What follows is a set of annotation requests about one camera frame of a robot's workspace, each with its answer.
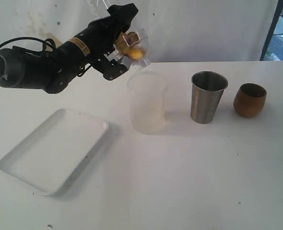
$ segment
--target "yellow label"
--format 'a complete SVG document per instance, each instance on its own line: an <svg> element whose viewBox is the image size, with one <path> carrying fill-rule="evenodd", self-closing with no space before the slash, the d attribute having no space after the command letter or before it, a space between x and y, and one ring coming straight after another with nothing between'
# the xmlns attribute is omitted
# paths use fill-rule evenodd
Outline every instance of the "yellow label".
<svg viewBox="0 0 283 230"><path fill-rule="evenodd" d="M87 56L88 54L90 54L90 50L88 46L82 40L78 39L77 37L71 38L69 42L72 42L73 44L75 44L83 52L84 56Z"/></svg>

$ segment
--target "wooden cup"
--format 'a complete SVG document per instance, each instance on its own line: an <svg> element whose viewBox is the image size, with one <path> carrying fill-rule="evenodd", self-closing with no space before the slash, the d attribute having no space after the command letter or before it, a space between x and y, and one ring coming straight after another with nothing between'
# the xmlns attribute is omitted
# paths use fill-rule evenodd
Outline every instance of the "wooden cup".
<svg viewBox="0 0 283 230"><path fill-rule="evenodd" d="M238 90L234 99L235 111L243 117L252 118L261 113L267 92L260 85L247 83Z"/></svg>

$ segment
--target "white wall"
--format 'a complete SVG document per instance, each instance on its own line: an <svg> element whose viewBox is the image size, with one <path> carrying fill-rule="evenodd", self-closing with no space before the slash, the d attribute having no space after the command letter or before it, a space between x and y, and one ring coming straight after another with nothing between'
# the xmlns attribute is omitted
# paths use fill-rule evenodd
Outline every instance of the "white wall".
<svg viewBox="0 0 283 230"><path fill-rule="evenodd" d="M259 60L277 1L110 0L139 8L151 61ZM0 0L0 43L24 35L65 42L94 18L86 0Z"/></svg>

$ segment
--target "white tray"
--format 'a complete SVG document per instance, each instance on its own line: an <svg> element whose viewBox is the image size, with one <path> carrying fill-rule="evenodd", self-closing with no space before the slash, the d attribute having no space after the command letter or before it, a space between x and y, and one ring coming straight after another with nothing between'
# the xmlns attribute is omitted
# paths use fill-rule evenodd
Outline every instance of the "white tray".
<svg viewBox="0 0 283 230"><path fill-rule="evenodd" d="M0 160L0 171L41 195L67 181L107 131L108 124L81 112L60 109Z"/></svg>

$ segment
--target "robotic arm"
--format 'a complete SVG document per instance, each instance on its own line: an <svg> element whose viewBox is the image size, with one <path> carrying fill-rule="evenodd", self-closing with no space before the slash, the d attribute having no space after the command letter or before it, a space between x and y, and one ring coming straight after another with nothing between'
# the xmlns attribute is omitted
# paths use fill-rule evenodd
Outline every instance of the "robotic arm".
<svg viewBox="0 0 283 230"><path fill-rule="evenodd" d="M82 32L58 48L52 39L23 37L9 40L0 48L17 40L36 40L43 43L43 50L36 52L22 47L0 50L0 86L4 88L43 89L47 93L59 93L76 77L81 77L90 67L95 68L109 81L128 71L131 60L123 56L109 61L115 50L114 43L125 33L138 13L131 3L112 5L110 16L91 22Z"/></svg>

